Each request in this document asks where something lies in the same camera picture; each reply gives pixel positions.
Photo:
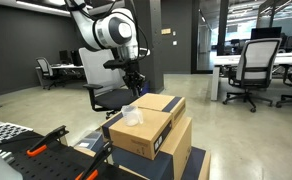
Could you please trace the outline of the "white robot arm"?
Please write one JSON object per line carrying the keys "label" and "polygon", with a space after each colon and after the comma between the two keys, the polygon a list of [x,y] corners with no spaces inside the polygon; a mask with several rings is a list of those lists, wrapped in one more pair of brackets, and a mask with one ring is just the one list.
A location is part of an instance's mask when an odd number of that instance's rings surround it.
{"label": "white robot arm", "polygon": [[145,77],[138,70],[140,46],[138,23],[131,10],[114,8],[114,4],[102,16],[89,14],[85,0],[64,0],[66,9],[76,23],[84,46],[90,51],[116,49],[118,58],[106,61],[105,69],[122,69],[123,80],[133,95],[139,95]]}

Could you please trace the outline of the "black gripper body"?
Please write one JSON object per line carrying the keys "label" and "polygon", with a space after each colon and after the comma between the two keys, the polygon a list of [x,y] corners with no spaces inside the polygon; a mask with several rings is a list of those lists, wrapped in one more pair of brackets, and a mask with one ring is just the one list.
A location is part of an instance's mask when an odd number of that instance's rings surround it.
{"label": "black gripper body", "polygon": [[140,90],[144,86],[146,77],[137,70],[126,71],[123,77],[125,85],[129,89]]}

